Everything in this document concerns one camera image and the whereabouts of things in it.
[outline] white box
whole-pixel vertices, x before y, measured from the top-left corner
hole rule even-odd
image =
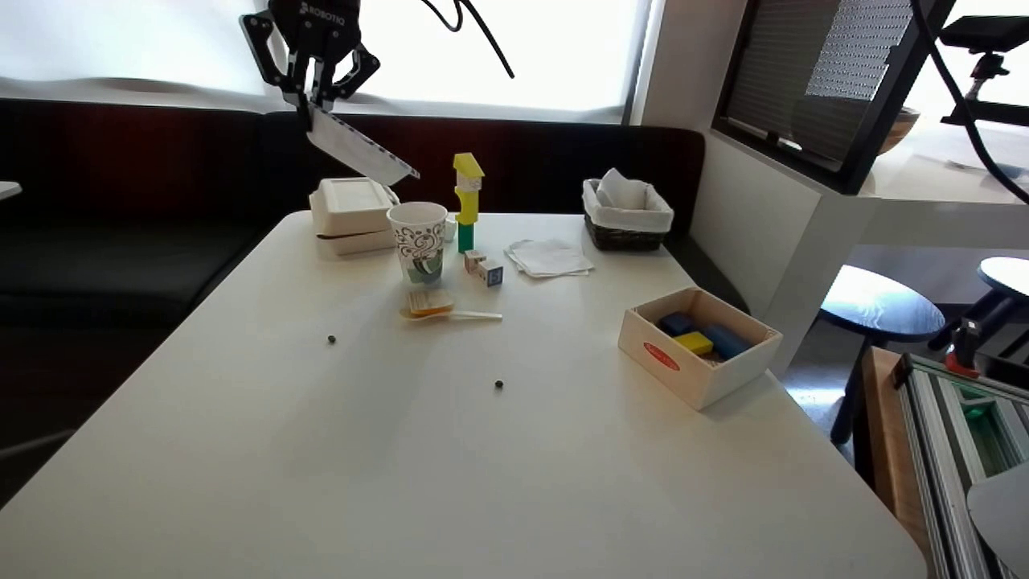
[[[314,236],[350,237],[388,233],[384,211],[396,195],[367,178],[335,178],[320,179],[307,196]]]
[[[698,325],[724,325],[748,342],[748,348],[731,360],[705,360],[656,325],[669,311],[684,311]],[[616,334],[616,348],[675,396],[680,396],[692,408],[714,407],[765,375],[777,342],[782,334],[773,330],[734,310],[702,287],[628,310]]]

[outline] white table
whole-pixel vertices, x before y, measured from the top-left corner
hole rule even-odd
[[[0,576],[925,576],[772,377],[692,413],[621,356],[621,310],[692,282],[669,256],[480,226],[516,237],[599,272],[509,264],[503,322],[406,325],[392,256],[288,215],[0,512]]]

